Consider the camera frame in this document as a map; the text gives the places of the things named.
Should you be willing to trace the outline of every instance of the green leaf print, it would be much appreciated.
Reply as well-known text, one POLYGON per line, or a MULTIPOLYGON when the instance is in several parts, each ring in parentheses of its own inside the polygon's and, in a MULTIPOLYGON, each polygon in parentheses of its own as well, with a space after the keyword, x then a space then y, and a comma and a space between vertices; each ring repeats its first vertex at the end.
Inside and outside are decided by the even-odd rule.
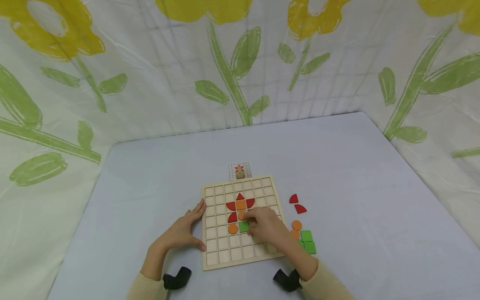
POLYGON ((19 124, 32 129, 42 127, 42 111, 20 82, 1 64, 0 102, 19 124))
POLYGON ((392 105, 396 101, 395 95, 395 75, 392 69, 384 68, 378 73, 378 81, 384 95, 385 105, 392 105))
POLYGON ((297 58, 287 44, 280 43, 276 51, 284 63, 292 63, 297 58))
POLYGON ((29 186, 65 171, 67 163, 58 153, 46 153, 35 156, 16 167, 10 174, 10 180, 18 186, 29 186))
POLYGON ((480 78, 480 53, 457 59, 428 75, 422 84, 422 93, 445 93, 472 83, 480 78))
POLYGON ((260 49, 260 27, 245 31, 239 38, 230 62, 230 69, 236 79, 245 76, 257 59, 260 49))
POLYGON ((100 82, 100 84, 98 85, 98 89, 103 94, 120 93, 121 91, 123 91, 123 88, 127 84, 127 80, 127 75, 123 73, 118 74, 117 76, 108 78, 107 80, 100 82))
POLYGON ((50 78, 55 80, 56 82, 59 82, 64 85, 68 85, 71 87, 79 87, 80 86, 80 78, 77 78, 73 75, 67 74, 65 72, 56 70, 56 69, 51 69, 47 67, 40 67, 42 70, 42 73, 50 78))

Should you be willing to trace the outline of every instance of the grid square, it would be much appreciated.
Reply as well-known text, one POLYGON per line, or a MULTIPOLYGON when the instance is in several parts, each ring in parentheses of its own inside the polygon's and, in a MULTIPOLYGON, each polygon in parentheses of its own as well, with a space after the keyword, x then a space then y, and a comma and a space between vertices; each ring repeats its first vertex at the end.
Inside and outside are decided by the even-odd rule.
POLYGON ((216 231, 219 237, 226 237, 228 235, 228 227, 226 225, 218 226, 216 231))
POLYGON ((226 212, 225 204, 215 206, 215 210, 217 215, 224 214, 226 212))
POLYGON ((267 186, 266 188, 264 188, 264 192, 265 192, 265 195, 273 195, 274 194, 273 187, 267 186))
POLYGON ((275 196, 267 196, 267 204, 268 205, 275 205, 276 204, 276 198, 275 196))
POLYGON ((218 264, 218 255, 216 252, 207 253, 207 265, 218 264))
POLYGON ((206 235, 207 239, 216 238, 216 228, 215 227, 207 228, 205 230, 205 235, 206 235))
POLYGON ((255 197, 262 197, 264 195, 264 190, 262 188, 255 189, 255 197))
POLYGON ((253 246, 242 247, 243 258, 253 257, 253 246))
POLYGON ((223 250, 218 253, 218 262, 223 264, 223 263, 228 263, 230 261, 230 250, 223 250))
POLYGON ((216 224, 217 225, 225 225, 226 223, 227 223, 227 216, 226 215, 216 216, 216 224))
POLYGON ((215 195, 223 194, 223 185, 215 187, 215 195))
POLYGON ((223 186, 223 189, 224 189, 225 194, 229 193, 229 192, 233 192, 233 185, 226 184, 226 185, 223 186))
POLYGON ((232 235, 229 237, 230 238, 230 247, 240 247, 240 236, 237 235, 232 235))

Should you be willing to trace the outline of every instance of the red quarter circle piece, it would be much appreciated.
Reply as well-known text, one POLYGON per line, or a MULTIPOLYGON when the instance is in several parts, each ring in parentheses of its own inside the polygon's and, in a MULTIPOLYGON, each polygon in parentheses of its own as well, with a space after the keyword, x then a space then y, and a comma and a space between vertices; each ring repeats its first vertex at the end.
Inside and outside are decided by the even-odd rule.
POLYGON ((290 197, 289 203, 298 203, 298 202, 299 202, 299 198, 297 197, 297 194, 293 194, 293 195, 290 197))
POLYGON ((295 209, 297 210, 297 214, 303 214, 307 212, 307 209, 300 204, 295 204, 295 209))
POLYGON ((250 208, 255 203, 255 198, 247 199, 247 208, 250 208))
POLYGON ((228 223, 233 223, 237 221, 237 213, 231 213, 228 216, 228 223))

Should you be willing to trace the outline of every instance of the wooden puzzle board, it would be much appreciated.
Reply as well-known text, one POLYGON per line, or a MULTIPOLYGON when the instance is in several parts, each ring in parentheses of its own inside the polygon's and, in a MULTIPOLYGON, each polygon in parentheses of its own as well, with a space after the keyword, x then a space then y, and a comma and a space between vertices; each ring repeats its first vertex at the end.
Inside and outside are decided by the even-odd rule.
POLYGON ((238 218, 238 213, 249 208, 268 206, 285 223, 271 176, 205 185, 202 197, 207 205, 202 217, 202 240, 207 247, 204 271, 283 256, 274 246, 247 235, 250 221, 238 218), (239 195, 244 199, 237 200, 239 195), (229 226, 236 226, 237 231, 230 233, 229 226))

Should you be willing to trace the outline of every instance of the child's hand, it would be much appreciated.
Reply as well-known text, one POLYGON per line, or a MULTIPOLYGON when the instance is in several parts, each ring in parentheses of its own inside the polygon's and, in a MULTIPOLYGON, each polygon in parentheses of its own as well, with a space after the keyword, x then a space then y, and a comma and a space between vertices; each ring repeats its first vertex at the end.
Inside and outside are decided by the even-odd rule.
POLYGON ((244 219, 255 218, 257 224, 248 229, 249 235, 254 235, 260 240, 272 244, 280 250, 286 245, 294 242, 290 231, 283 222, 276 216, 275 212, 268 207, 256 207, 249 210, 244 219))

